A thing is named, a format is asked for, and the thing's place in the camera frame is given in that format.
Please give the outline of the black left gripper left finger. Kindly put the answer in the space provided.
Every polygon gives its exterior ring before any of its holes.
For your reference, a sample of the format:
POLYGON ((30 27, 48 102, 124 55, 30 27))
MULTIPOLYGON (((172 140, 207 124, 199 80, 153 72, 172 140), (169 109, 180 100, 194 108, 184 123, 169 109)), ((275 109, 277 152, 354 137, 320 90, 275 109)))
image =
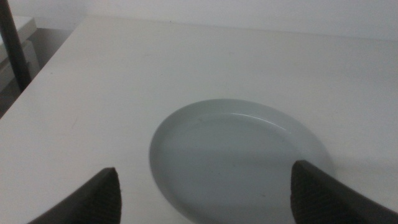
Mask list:
POLYGON ((94 224, 121 222, 121 189, 115 168, 107 167, 47 212, 36 224, 94 224))

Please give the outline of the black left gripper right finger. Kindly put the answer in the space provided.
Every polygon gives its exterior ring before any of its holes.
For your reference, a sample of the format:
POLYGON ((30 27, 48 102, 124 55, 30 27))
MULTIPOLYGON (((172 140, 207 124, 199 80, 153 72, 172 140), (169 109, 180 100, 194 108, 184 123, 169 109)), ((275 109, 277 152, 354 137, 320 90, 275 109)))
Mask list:
POLYGON ((296 223, 397 223, 397 212, 357 193, 305 160, 292 166, 290 191, 296 223))

